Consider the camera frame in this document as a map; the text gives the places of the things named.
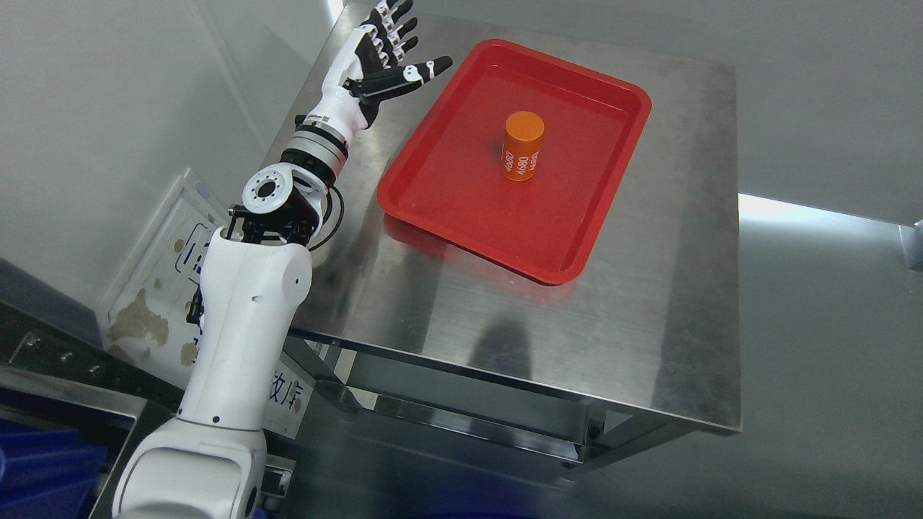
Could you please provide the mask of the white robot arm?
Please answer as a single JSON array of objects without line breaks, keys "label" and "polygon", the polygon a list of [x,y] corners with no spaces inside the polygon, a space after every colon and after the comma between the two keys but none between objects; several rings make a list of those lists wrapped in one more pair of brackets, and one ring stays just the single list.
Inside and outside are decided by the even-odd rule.
[{"label": "white robot arm", "polygon": [[245,184],[199,279],[202,339],[176,415],[138,444],[115,518],[250,518],[267,458],[265,410],[294,313],[312,283],[321,201],[365,124],[310,114],[277,164]]}]

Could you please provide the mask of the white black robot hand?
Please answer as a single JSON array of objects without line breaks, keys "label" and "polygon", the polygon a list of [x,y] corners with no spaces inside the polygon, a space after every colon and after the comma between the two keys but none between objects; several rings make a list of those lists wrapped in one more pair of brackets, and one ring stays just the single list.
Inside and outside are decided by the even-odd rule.
[{"label": "white black robot hand", "polygon": [[318,122],[353,137],[373,124],[382,102],[416,91],[452,67],[448,56],[409,62],[407,55],[418,43],[412,33],[418,20],[406,17],[412,7],[412,1],[379,1],[350,30],[304,123]]}]

